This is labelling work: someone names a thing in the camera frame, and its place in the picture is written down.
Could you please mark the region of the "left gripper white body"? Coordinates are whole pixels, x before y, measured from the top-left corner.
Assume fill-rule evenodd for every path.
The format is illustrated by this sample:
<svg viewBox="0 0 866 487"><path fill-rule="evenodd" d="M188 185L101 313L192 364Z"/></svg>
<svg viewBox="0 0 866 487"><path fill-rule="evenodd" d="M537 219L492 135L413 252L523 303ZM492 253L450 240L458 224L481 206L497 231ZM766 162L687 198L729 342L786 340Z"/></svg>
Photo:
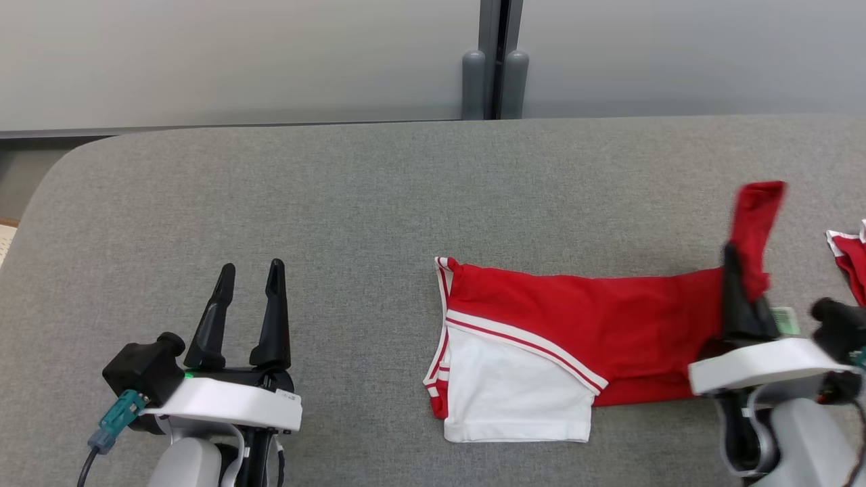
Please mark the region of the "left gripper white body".
<svg viewBox="0 0 866 487"><path fill-rule="evenodd" d="M290 378L252 377L188 372L163 407L140 412L170 438L147 487L283 487L279 436L299 431L301 397Z"/></svg>

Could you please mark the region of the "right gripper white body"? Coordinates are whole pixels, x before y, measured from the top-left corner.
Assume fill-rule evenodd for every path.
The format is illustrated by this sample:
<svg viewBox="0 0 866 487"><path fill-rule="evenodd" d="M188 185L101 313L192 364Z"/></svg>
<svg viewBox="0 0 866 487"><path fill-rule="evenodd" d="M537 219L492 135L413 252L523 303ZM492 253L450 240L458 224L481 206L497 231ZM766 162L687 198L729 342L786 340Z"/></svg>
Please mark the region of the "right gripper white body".
<svg viewBox="0 0 866 487"><path fill-rule="evenodd" d="M732 473L848 473L857 458L826 406L857 403L857 368L814 340L743 346L689 365L696 396L714 403Z"/></svg>

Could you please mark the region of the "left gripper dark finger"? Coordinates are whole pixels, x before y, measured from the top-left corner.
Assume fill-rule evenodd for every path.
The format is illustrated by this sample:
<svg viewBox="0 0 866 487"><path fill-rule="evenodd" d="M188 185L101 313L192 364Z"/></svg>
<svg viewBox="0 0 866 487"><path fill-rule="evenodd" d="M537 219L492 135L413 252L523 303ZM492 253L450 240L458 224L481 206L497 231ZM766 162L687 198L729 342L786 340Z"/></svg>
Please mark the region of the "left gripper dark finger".
<svg viewBox="0 0 866 487"><path fill-rule="evenodd" d="M205 371L219 371L225 367L222 354L226 315L234 296L235 266L226 263L208 299L203 315L193 335L183 366Z"/></svg>
<svg viewBox="0 0 866 487"><path fill-rule="evenodd" d="M290 324L286 293L285 264L274 258L270 262L265 287L268 299L258 344L250 353L250 366L256 368L291 367Z"/></svg>

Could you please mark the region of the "grey vertical partition post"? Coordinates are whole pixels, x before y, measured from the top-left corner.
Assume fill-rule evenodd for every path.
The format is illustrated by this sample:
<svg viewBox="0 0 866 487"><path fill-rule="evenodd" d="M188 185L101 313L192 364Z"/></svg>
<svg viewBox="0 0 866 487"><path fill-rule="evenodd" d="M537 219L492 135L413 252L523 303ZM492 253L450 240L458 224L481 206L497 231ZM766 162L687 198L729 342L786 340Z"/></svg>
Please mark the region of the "grey vertical partition post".
<svg viewBox="0 0 866 487"><path fill-rule="evenodd" d="M486 56L485 120L500 119L502 62L518 49L524 0L480 0L477 47Z"/></svg>

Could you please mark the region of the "red basketball shorts white stripe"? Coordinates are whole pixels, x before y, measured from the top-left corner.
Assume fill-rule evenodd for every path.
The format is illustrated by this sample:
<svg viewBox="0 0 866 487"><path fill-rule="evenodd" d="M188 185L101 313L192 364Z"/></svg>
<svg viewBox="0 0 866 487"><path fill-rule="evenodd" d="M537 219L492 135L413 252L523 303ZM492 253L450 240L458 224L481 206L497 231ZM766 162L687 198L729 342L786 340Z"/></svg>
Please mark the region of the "red basketball shorts white stripe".
<svg viewBox="0 0 866 487"><path fill-rule="evenodd" d="M826 231L827 244L860 307L866 307L866 218L856 235Z"/></svg>

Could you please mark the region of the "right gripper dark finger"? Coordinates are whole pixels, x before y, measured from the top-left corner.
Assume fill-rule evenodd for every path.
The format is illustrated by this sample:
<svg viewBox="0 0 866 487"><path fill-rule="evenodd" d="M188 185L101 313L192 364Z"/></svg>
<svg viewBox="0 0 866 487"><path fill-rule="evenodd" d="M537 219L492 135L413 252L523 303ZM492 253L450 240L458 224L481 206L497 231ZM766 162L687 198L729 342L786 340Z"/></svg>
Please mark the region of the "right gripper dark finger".
<svg viewBox="0 0 866 487"><path fill-rule="evenodd" d="M750 300L744 277L738 250L732 241L728 241L723 249L721 340L726 343L765 343L779 339L780 330L767 299L760 295L754 301Z"/></svg>

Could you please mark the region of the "red Bulls 23 jersey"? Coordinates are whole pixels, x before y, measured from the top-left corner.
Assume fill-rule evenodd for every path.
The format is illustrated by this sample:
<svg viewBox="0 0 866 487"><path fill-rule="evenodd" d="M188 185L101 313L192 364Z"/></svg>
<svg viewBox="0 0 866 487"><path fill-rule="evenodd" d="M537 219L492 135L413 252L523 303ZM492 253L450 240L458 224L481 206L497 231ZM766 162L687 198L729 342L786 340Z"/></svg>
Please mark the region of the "red Bulls 23 jersey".
<svg viewBox="0 0 866 487"><path fill-rule="evenodd" d="M691 397L689 364L723 333L723 267L593 279L435 263L423 383L452 443L587 442L593 407Z"/></svg>

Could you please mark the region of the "grey cylindrical post cap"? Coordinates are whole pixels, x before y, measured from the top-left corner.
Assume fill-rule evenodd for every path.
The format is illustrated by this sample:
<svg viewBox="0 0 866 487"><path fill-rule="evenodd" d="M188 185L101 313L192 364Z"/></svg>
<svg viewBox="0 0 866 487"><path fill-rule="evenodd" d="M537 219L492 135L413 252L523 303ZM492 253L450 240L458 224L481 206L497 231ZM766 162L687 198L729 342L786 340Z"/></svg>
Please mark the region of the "grey cylindrical post cap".
<svg viewBox="0 0 866 487"><path fill-rule="evenodd" d="M502 62L500 119L522 119L526 80L528 80L529 56L514 50Z"/></svg>
<svg viewBox="0 0 866 487"><path fill-rule="evenodd" d="M461 60L461 119L485 120L486 56L471 50Z"/></svg>

